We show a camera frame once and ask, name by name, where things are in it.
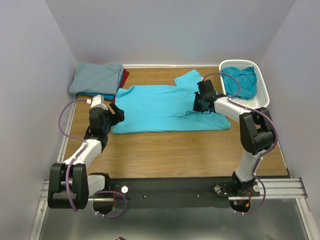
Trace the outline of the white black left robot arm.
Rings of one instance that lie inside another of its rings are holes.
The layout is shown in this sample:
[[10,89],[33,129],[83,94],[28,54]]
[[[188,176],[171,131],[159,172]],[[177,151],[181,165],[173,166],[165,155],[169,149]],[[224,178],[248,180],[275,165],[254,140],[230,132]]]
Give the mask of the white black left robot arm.
[[111,128],[124,119],[124,111],[113,102],[109,106],[91,104],[89,126],[81,139],[81,146],[70,158],[50,167],[47,196],[49,208],[78,211],[87,206],[90,196],[114,193],[107,173],[87,174],[87,169],[104,151]]

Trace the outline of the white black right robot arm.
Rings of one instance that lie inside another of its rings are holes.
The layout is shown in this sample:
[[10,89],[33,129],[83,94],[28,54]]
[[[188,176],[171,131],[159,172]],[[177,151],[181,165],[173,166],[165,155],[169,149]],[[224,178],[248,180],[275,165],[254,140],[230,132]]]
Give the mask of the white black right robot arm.
[[249,108],[224,94],[217,94],[210,80],[202,80],[197,86],[194,111],[223,114],[239,123],[243,154],[227,189],[237,195],[245,193],[254,185],[256,171],[263,156],[278,141],[269,111],[265,107]]

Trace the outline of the bright cyan t-shirt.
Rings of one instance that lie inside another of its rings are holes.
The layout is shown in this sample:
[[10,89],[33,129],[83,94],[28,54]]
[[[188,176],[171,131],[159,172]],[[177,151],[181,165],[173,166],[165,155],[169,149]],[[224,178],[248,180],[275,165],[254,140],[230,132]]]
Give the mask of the bright cyan t-shirt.
[[118,90],[115,104],[124,111],[124,121],[113,134],[228,130],[231,123],[219,113],[193,111],[197,83],[195,69],[177,77],[174,86],[133,85]]

